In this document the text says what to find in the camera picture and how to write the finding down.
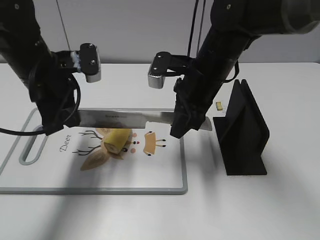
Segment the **cartoon face drawing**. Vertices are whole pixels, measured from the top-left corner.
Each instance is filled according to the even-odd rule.
[[[165,139],[156,140],[156,133],[149,131],[144,135],[145,145],[143,152],[148,155],[154,155],[156,152],[156,147],[164,148],[166,145],[159,145],[157,142],[165,142]]]
[[[78,154],[79,156],[87,156],[87,159],[81,166],[80,170],[90,170],[97,168],[101,165],[103,165],[109,158],[114,159],[124,159],[124,155],[128,152],[130,149],[130,146],[140,144],[139,141],[132,141],[132,138],[136,138],[137,134],[133,133],[131,130],[131,133],[129,135],[128,140],[126,141],[125,145],[123,146],[122,150],[119,154],[111,153],[107,150],[106,143],[104,142],[105,138],[112,132],[113,129],[110,128],[97,128],[96,131],[101,134],[103,137],[98,136],[98,134],[93,130],[86,130],[84,132],[79,132],[79,134],[82,134],[82,136],[86,135],[93,135],[90,137],[91,139],[98,138],[101,140],[101,143],[98,146],[95,147],[88,147],[90,150],[84,151],[77,149],[77,151],[74,151],[73,153]],[[133,147],[130,149],[130,153],[134,154],[136,152],[136,149]]]

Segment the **black cable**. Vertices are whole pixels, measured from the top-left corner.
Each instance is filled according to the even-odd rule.
[[[200,31],[199,31],[199,37],[198,37],[198,45],[196,46],[196,54],[198,54],[199,48],[200,48],[202,27],[204,24],[204,16],[205,16],[205,9],[206,9],[206,2],[207,2],[207,0],[203,0],[202,15],[201,15],[201,22],[200,22]]]
[[[232,82],[233,80],[235,80],[238,77],[239,73],[240,73],[239,61],[236,61],[235,65],[234,65],[234,76],[233,76],[233,78],[226,79],[226,80],[223,81],[223,83],[227,84],[227,83]]]
[[[12,131],[4,128],[0,128],[0,133],[3,134],[9,134],[9,135],[15,135],[15,136],[36,136],[40,134],[44,134],[44,130],[39,131]]]
[[[81,100],[81,91],[80,91],[80,86],[77,82],[77,80],[75,78],[72,78],[72,81],[75,85],[75,89],[76,89],[76,102],[74,105],[74,108],[72,110],[72,112],[70,113],[70,115],[63,121],[63,123],[65,124],[74,114],[75,112],[78,110],[79,105],[80,105],[80,100]]]
[[[80,105],[80,100],[81,100],[80,86],[79,86],[79,84],[78,84],[78,82],[76,81],[75,78],[72,78],[72,81],[73,81],[73,83],[75,85],[75,89],[76,89],[76,103],[74,105],[74,108],[73,108],[72,112],[63,121],[63,123],[66,123],[75,114],[75,112],[78,110],[79,105]],[[36,135],[45,134],[45,131],[44,130],[38,130],[38,131],[13,131],[13,130],[0,128],[0,133],[8,134],[8,135],[15,135],[15,136],[36,136]]]
[[[62,100],[62,102],[61,102],[58,110],[56,111],[56,114],[55,114],[55,117],[54,117],[54,119],[53,119],[53,122],[58,122],[58,120],[59,120],[59,115],[60,115],[62,109],[64,108],[64,106],[65,106],[65,104],[66,104],[66,102],[67,102],[67,100],[68,100],[68,98],[69,98],[69,95],[70,95],[70,93],[72,92],[72,90],[73,90],[73,89],[72,89],[71,87],[68,89],[66,95],[64,96],[64,99]]]
[[[196,21],[198,4],[199,4],[199,0],[195,0],[194,9],[193,9],[193,16],[192,16],[191,31],[190,31],[190,37],[189,37],[189,44],[188,44],[188,52],[187,52],[188,57],[190,57],[190,53],[191,53],[191,44],[192,44],[192,38],[194,36],[195,21]]]

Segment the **white table surface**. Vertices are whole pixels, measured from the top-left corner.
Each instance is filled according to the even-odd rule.
[[[93,84],[79,76],[81,107],[173,108],[175,79],[151,89],[148,68],[104,64]],[[0,127],[19,130],[35,105],[8,65],[0,73]],[[0,239],[320,239],[320,65],[241,64],[239,78],[270,130],[267,176],[226,176],[215,131],[193,131],[185,136],[185,195],[0,195]],[[225,84],[215,100],[228,105],[231,89]],[[14,139],[0,135],[1,159]]]

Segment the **black metal bracket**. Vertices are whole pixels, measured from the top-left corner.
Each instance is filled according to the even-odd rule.
[[[42,117],[42,127],[46,135],[64,128],[80,124],[76,111],[74,89],[75,77],[72,73],[84,73],[87,82],[100,79],[100,60],[95,45],[84,43],[80,51],[52,52],[51,59],[40,59],[29,77],[29,96],[36,103]]]
[[[246,80],[234,81],[225,117],[213,118],[227,175],[266,175],[269,129]]]
[[[149,68],[149,87],[162,89],[166,77],[187,75],[191,71],[192,60],[193,58],[184,55],[171,55],[166,51],[158,52]]]

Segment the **cutting board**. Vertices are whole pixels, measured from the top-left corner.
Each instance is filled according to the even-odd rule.
[[[106,109],[152,112],[163,109]],[[41,124],[37,109],[22,131]],[[132,129],[120,154],[104,147],[107,128],[66,127],[50,136],[18,136],[0,161],[1,194],[184,194],[188,189],[184,140],[170,125]]]

